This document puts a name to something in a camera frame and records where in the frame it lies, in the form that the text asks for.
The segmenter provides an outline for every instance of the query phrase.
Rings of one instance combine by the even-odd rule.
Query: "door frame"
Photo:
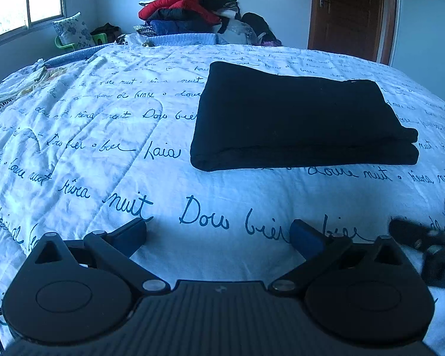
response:
[[[382,0],[381,2],[381,25],[378,27],[377,38],[379,47],[382,47],[380,62],[389,65],[390,55],[392,53],[392,45],[394,43],[394,34],[396,29],[397,0]],[[386,21],[383,23],[384,9],[387,9]],[[314,48],[315,25],[317,22],[318,0],[312,0],[311,17],[310,17],[310,33],[308,49]],[[381,44],[382,27],[385,25],[384,41]]]

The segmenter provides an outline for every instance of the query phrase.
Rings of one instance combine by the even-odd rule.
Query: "cushion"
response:
[[[73,17],[63,20],[53,21],[56,33],[58,34],[63,45],[75,44],[77,50],[95,47],[93,37],[87,29],[86,23],[81,17],[81,12]]]
[[[198,12],[210,24],[219,24],[221,21],[218,16],[204,9],[198,0],[156,0],[140,10],[139,18],[146,21],[153,13],[162,8],[189,9]]]

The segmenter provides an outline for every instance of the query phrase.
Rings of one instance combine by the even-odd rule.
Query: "door handle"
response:
[[[320,8],[324,8],[325,7],[325,2],[330,4],[331,0],[320,0]]]

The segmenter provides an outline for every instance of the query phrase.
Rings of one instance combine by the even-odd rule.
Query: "green stool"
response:
[[[103,45],[103,44],[107,44],[107,42],[108,42],[106,34],[95,34],[95,35],[93,35],[93,40],[96,43],[96,45]],[[55,45],[58,49],[61,49],[63,51],[66,49],[73,50],[73,51],[76,50],[76,48],[75,48],[76,44],[63,45],[59,36],[56,36],[56,38],[55,38]]]

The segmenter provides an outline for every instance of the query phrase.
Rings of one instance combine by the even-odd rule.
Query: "pile of clothes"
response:
[[[230,44],[281,46],[265,20],[241,16],[237,0],[154,0],[139,12],[144,24],[135,26],[145,36],[218,33]]]

